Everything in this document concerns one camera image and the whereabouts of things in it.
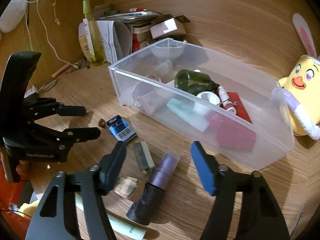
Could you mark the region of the person's left hand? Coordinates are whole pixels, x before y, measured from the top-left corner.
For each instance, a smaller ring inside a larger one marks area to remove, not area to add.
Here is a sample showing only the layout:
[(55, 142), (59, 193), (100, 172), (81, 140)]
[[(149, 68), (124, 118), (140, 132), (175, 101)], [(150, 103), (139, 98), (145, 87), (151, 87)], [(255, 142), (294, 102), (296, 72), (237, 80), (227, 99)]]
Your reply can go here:
[(29, 161), (26, 160), (20, 160), (19, 164), (16, 167), (16, 172), (20, 175), (26, 175), (28, 174), (29, 170)]

